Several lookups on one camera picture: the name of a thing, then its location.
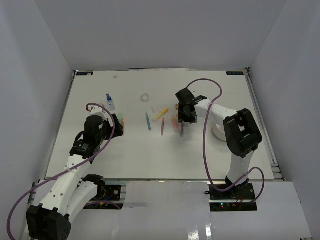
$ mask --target pen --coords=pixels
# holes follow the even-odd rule
[[[122,127],[123,127],[123,135],[125,134],[125,118],[122,117],[121,119],[121,124],[122,124]]]
[[[148,123],[148,129],[149,129],[149,131],[151,131],[150,120],[149,120],[149,116],[148,116],[147,112],[145,112],[145,117],[146,117],[146,122]]]
[[[165,130],[165,118],[162,118],[162,124],[161,124],[161,136],[164,135]]]
[[[181,132],[180,132],[180,137],[181,137],[181,138],[182,138],[183,135],[184,135],[184,126],[185,126],[185,122],[183,121],[183,122],[181,123]]]

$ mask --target black label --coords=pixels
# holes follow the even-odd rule
[[[228,76],[243,76],[245,75],[243,71],[227,71]]]
[[[77,71],[77,76],[92,76],[94,74],[93,71]]]

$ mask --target small bottle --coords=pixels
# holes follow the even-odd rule
[[[114,101],[112,100],[111,96],[109,94],[106,95],[106,100],[108,101],[109,109],[110,111],[116,110],[116,106]]]

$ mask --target marker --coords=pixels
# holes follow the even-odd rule
[[[178,120],[175,116],[172,115],[171,117],[171,122],[172,122],[172,126],[173,126],[173,130],[175,133],[179,132],[179,124],[178,124]]]
[[[149,120],[149,116],[148,116],[147,112],[145,112],[145,117],[146,117],[146,122],[148,123],[148,129],[149,129],[149,131],[151,131],[150,120]]]
[[[124,117],[122,117],[121,124],[123,127],[123,135],[124,135],[125,134],[125,118]]]
[[[181,123],[181,132],[180,132],[180,138],[182,138],[184,136],[184,126],[185,126],[185,122],[183,121]]]
[[[165,130],[165,118],[162,118],[162,124],[161,124],[161,136],[164,135]]]
[[[120,122],[122,122],[123,117],[124,117],[124,115],[122,113],[118,113],[118,119]]]
[[[165,107],[161,112],[159,112],[158,113],[158,115],[157,116],[155,116],[153,119],[152,119],[152,122],[156,122],[156,121],[158,121],[163,115],[165,115],[166,114],[166,112],[168,112],[169,111],[169,108],[168,107]]]

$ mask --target white table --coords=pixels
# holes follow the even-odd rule
[[[253,105],[245,76],[227,76],[225,71],[95,71],[92,76],[76,76],[61,122],[55,147],[50,159],[46,177],[61,172],[69,156],[77,134],[84,129],[89,116],[87,103],[104,103],[106,94],[114,100],[116,110],[124,117],[124,136],[113,139],[110,145],[93,162],[89,173],[108,179],[175,179],[206,180],[202,136],[204,119],[196,124],[186,124],[184,136],[174,133],[171,116],[177,114],[175,94],[192,80],[209,78],[221,84],[223,95],[217,103],[230,109],[249,109],[256,122]],[[218,87],[207,81],[194,83],[189,87],[197,95],[213,99],[219,94]],[[150,95],[150,101],[140,100],[142,94]],[[161,120],[151,122],[148,130],[145,112],[150,119],[157,112],[168,107],[165,117],[164,135],[161,136]],[[224,180],[230,167],[231,152],[225,142],[216,139],[208,125],[206,151],[211,177]],[[251,167],[260,167],[267,180],[274,179],[265,138],[255,152]],[[257,171],[250,179],[260,180]]]

